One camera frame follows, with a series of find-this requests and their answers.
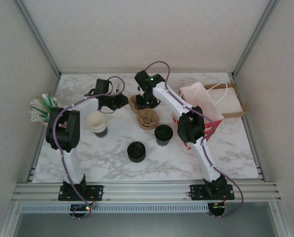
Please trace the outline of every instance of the textured wall panel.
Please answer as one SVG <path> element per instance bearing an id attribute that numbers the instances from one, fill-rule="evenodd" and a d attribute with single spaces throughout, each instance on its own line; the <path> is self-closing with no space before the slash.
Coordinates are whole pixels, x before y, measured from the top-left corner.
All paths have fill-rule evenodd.
<path id="1" fill-rule="evenodd" d="M 24 182 L 42 125 L 29 102 L 52 93 L 56 78 L 10 0 L 0 0 L 0 223 L 17 182 Z"/>
<path id="2" fill-rule="evenodd" d="M 268 0 L 24 0 L 59 69 L 234 69 Z"/>
<path id="3" fill-rule="evenodd" d="M 294 0 L 279 2 L 237 83 L 260 156 L 294 224 Z"/>

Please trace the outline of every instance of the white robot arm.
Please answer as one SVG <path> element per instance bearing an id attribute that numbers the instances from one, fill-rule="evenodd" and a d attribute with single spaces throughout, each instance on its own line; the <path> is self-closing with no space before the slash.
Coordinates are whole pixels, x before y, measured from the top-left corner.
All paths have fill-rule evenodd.
<path id="1" fill-rule="evenodd" d="M 171 90 L 171 93 L 174 93 L 177 97 L 179 97 L 174 91 Z M 169 108 L 172 110 L 172 112 L 175 114 L 177 118 L 181 117 L 182 114 L 186 114 L 189 112 L 188 109 L 185 107 L 191 108 L 192 106 L 185 101 L 183 101 L 183 105 L 178 103 L 169 93 L 168 90 L 165 88 L 165 83 L 162 81 L 156 85 L 156 87 L 153 88 L 153 95 L 158 99 L 161 100 L 162 103 L 165 103 Z M 197 157 L 197 160 L 200 163 L 202 172 L 204 173 L 205 180 L 212 182 L 213 180 L 216 180 L 220 177 L 220 174 L 213 169 L 213 167 L 208 163 L 203 148 L 202 148 L 202 137 L 200 137 L 196 143 L 188 143 L 188 145 L 192 148 L 194 155 Z M 213 158 L 210 154 L 210 151 L 207 147 L 206 139 L 203 141 L 203 145 L 206 147 L 206 153 L 209 156 L 209 159 L 212 161 L 213 165 L 215 166 L 215 163 L 213 161 Z"/>
<path id="2" fill-rule="evenodd" d="M 92 98 L 86 100 L 84 103 L 73 107 L 73 110 L 80 111 L 80 129 L 83 130 L 86 127 L 86 117 L 94 111 L 99 109 L 98 99 Z M 69 152 L 63 151 L 64 160 L 69 171 L 70 177 L 74 184 L 79 184 L 83 177 L 84 172 L 80 166 L 80 159 L 78 156 L 77 147 L 72 148 Z M 70 183 L 69 179 L 65 175 L 64 181 Z"/>

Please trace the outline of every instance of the white marble tabletop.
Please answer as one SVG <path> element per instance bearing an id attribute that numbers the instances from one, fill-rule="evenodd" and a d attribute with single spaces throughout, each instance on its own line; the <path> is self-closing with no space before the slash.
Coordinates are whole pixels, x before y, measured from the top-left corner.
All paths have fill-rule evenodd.
<path id="1" fill-rule="evenodd" d="M 125 80 L 123 92 L 128 98 L 138 94 L 135 74 L 114 74 Z M 61 106 L 68 106 L 83 98 L 96 79 L 107 79 L 111 74 L 63 75 L 57 91 Z M 229 82 L 227 73 L 172 73 L 170 87 L 179 87 L 195 82 L 212 84 Z M 87 181 L 167 181 L 203 179 L 201 167 L 192 150 L 186 150 L 177 135 L 171 111 L 161 103 L 155 111 L 160 116 L 160 124 L 168 124 L 174 131 L 173 138 L 166 147 L 157 145 L 154 130 L 142 130 L 136 114 L 129 105 L 106 115 L 108 135 L 97 138 L 89 128 L 81 130 L 78 145 L 81 167 Z M 127 156 L 127 147 L 133 141 L 140 141 L 146 147 L 146 158 L 141 163 L 133 163 Z M 248 143 L 241 118 L 224 119 L 216 133 L 208 141 L 212 157 L 221 171 L 232 178 L 257 178 L 258 173 Z M 34 183 L 61 183 L 64 171 L 60 156 L 44 140 L 34 174 Z"/>

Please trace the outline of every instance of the black cup lid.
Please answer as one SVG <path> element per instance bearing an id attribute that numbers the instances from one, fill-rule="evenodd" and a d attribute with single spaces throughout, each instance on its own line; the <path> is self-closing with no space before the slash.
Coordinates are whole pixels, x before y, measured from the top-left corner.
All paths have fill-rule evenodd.
<path id="1" fill-rule="evenodd" d="M 173 130 L 170 126 L 162 124 L 157 126 L 155 130 L 155 136 L 160 141 L 168 141 L 173 136 Z"/>
<path id="2" fill-rule="evenodd" d="M 128 157 L 132 162 L 141 162 L 146 157 L 146 148 L 141 142 L 133 142 L 127 148 Z"/>

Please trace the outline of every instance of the white paper cup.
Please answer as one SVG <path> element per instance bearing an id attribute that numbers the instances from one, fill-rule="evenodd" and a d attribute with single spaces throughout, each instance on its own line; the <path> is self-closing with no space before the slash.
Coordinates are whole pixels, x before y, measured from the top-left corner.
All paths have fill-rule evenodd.
<path id="1" fill-rule="evenodd" d="M 92 112 L 86 117 L 86 123 L 91 131 L 98 137 L 103 138 L 107 136 L 107 124 L 105 115 L 101 112 Z"/>

